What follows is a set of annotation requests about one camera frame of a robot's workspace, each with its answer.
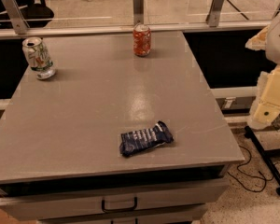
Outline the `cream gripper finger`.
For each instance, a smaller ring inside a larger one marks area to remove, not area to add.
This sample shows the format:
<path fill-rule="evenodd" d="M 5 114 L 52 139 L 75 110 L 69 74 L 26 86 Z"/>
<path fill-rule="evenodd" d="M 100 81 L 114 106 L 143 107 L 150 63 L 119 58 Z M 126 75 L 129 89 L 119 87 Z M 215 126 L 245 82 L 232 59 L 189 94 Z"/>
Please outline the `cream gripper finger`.
<path fill-rule="evenodd" d="M 245 43 L 247 49 L 252 50 L 266 50 L 267 34 L 269 30 L 269 25 L 260 30 L 256 35 L 249 38 Z"/>
<path fill-rule="evenodd" d="M 256 99 L 247 118 L 247 125 L 256 130 L 270 126 L 280 115 L 280 64 L 270 73 L 261 72 Z"/>

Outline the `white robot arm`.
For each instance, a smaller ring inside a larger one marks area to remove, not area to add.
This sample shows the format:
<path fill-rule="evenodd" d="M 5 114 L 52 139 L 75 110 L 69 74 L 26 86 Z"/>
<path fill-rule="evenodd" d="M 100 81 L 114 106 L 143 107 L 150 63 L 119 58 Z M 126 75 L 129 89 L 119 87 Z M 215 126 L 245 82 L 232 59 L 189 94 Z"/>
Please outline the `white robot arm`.
<path fill-rule="evenodd" d="M 247 124 L 262 130 L 270 126 L 280 115 L 280 12 L 272 22 L 251 37 L 247 49 L 264 50 L 266 58 L 276 67 L 270 72 L 262 71 L 258 78 L 256 99 L 249 111 Z"/>

